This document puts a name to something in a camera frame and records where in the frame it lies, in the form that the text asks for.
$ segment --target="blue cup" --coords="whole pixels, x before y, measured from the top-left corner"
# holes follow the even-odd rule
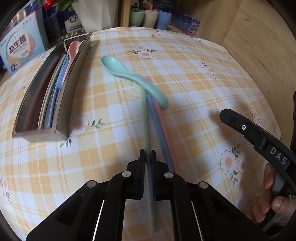
[[[155,24],[156,29],[166,30],[170,20],[172,19],[172,14],[168,12],[159,12],[158,19]]]

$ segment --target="pink chopstick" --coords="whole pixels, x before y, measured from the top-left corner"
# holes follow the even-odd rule
[[[153,99],[153,101],[154,101],[154,106],[155,106],[155,109],[156,109],[156,112],[157,112],[157,116],[159,118],[161,127],[163,129],[163,133],[165,135],[165,139],[166,139],[166,142],[167,142],[167,145],[168,145],[168,149],[170,151],[170,157],[172,159],[172,163],[173,163],[173,166],[174,166],[174,169],[175,169],[175,173],[180,175],[181,173],[180,173],[179,161],[178,161],[175,149],[173,147],[172,139],[170,138],[170,133],[168,132],[168,128],[167,128],[167,125],[166,125],[166,122],[165,122],[165,118],[163,116],[163,112],[162,112],[162,110],[161,110],[161,108],[159,106],[159,103],[155,99]]]

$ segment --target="tablecloth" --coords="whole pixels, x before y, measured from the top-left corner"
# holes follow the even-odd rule
[[[100,63],[104,55],[150,77],[167,96],[163,113],[181,176],[209,182],[243,210],[262,185],[266,161],[220,122],[219,113],[233,109],[278,139],[281,132],[264,95],[238,62],[215,43],[148,28],[108,29],[93,33],[91,42],[65,141],[11,138],[24,94],[51,50],[0,81],[0,209],[16,234],[25,240],[85,182],[110,180],[144,148],[140,88],[107,73]],[[151,116],[149,133],[151,149],[164,161]],[[173,240],[169,203],[156,203],[151,234],[147,202],[127,200],[122,240]]]

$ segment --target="teal spoon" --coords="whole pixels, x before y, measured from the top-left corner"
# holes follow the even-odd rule
[[[107,70],[110,74],[136,82],[138,85],[142,86],[147,92],[151,93],[151,95],[154,97],[154,99],[156,99],[161,108],[167,108],[168,99],[159,88],[157,88],[151,82],[146,80],[143,76],[140,76],[132,71],[127,70],[124,67],[124,65],[115,57],[103,56],[101,58],[101,64],[104,67],[104,69]]]

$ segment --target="red flower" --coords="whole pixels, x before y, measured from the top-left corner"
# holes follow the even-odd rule
[[[56,0],[46,0],[45,4],[44,4],[44,8],[45,9],[49,9],[55,2]]]

